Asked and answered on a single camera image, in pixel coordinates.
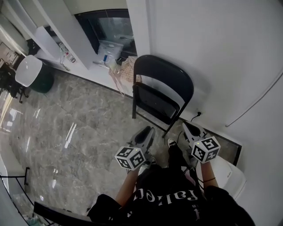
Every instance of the bracelet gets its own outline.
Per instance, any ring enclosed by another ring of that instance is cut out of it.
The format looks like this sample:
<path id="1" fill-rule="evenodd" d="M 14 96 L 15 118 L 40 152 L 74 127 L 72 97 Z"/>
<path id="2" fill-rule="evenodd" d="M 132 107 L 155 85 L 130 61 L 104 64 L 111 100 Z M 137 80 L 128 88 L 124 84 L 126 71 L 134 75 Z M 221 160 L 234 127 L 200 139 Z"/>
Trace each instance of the bracelet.
<path id="1" fill-rule="evenodd" d="M 214 180 L 214 179 L 215 179 L 215 178 L 212 178 L 212 179 L 210 179 L 210 180 L 204 181 L 204 183 L 205 183 L 205 182 L 209 182 L 209 181 L 212 181 L 212 180 Z"/>

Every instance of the chair seat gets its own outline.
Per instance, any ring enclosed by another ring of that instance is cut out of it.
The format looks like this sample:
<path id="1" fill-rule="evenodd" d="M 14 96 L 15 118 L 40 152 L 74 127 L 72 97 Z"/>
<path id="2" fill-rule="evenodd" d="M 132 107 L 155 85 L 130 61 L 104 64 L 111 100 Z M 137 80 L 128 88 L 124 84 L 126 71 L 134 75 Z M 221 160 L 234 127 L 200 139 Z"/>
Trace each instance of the chair seat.
<path id="1" fill-rule="evenodd" d="M 171 98 L 143 83 L 136 82 L 133 92 L 137 106 L 168 125 L 180 110 Z"/>

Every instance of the white cube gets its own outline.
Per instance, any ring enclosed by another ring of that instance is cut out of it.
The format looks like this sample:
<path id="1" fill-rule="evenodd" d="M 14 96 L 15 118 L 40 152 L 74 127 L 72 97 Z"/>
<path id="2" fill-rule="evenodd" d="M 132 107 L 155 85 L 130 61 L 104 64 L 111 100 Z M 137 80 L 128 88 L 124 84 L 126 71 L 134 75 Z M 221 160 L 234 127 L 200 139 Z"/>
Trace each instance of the white cube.
<path id="1" fill-rule="evenodd" d="M 128 170 L 135 170 L 145 162 L 142 150 L 137 147 L 121 147 L 115 158 L 122 168 Z"/>
<path id="2" fill-rule="evenodd" d="M 216 158 L 220 148 L 220 144 L 213 136 L 194 142 L 191 155 L 197 158 L 201 163 L 205 163 Z"/>

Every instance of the marble floor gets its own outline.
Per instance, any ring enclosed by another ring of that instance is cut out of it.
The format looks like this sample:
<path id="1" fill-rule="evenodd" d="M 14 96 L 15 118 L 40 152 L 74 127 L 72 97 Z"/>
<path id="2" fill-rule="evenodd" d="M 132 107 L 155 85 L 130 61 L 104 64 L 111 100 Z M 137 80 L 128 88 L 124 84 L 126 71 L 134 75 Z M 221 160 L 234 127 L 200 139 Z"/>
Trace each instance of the marble floor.
<path id="1" fill-rule="evenodd" d="M 31 90 L 23 104 L 2 93 L 0 142 L 11 146 L 24 169 L 30 167 L 26 190 L 33 201 L 84 214 L 99 194 L 115 198 L 126 171 L 114 154 L 135 132 L 152 125 L 139 116 L 132 119 L 130 98 L 61 71 L 54 73 L 51 91 Z M 177 139 L 181 130 L 178 121 L 166 137 Z M 166 167 L 168 147 L 162 134 L 156 128 L 150 152 Z M 233 162 L 237 146 L 218 140 L 220 155 Z M 187 158 L 183 136 L 179 143 Z"/>

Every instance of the white wall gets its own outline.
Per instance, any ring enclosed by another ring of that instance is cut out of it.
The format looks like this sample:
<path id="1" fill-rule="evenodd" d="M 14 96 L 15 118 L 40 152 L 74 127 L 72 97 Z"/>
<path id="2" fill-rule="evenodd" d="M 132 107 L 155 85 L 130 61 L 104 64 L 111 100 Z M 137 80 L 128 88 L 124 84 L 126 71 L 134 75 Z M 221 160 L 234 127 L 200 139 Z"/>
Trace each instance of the white wall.
<path id="1" fill-rule="evenodd" d="M 11 12 L 8 10 L 6 4 L 3 2 L 1 13 L 20 31 L 22 36 L 25 40 L 30 39 L 30 36 L 25 32 L 25 30 L 20 26 L 20 24 L 16 21 L 14 16 L 11 14 Z"/>
<path id="2" fill-rule="evenodd" d="M 19 1 L 37 27 L 49 25 L 32 0 Z M 72 15 L 95 10 L 127 8 L 126 0 L 64 0 L 64 3 Z"/>
<path id="3" fill-rule="evenodd" d="M 277 0 L 146 1 L 150 43 L 138 45 L 150 46 L 151 54 L 191 75 L 195 94 L 181 116 L 190 119 L 198 108 L 204 114 L 197 123 L 243 145 L 238 167 L 248 183 L 239 204 L 256 225 L 278 225 L 283 78 L 236 123 L 224 125 L 256 100 L 283 67 L 282 5 Z"/>
<path id="4" fill-rule="evenodd" d="M 214 130 L 249 106 L 283 66 L 277 0 L 153 0 L 149 24 L 151 53 L 193 79 L 195 94 L 182 117 L 198 108 Z"/>
<path id="5" fill-rule="evenodd" d="M 283 213 L 283 78 L 225 132 L 243 143 L 238 167 L 248 183 L 238 203 L 257 226 L 277 226 Z"/>
<path id="6" fill-rule="evenodd" d="M 71 14 L 103 10 L 127 9 L 126 0 L 64 0 Z"/>
<path id="7" fill-rule="evenodd" d="M 0 38 L 9 49 L 19 54 L 28 54 L 26 40 L 2 14 L 0 14 L 0 27 Z"/>

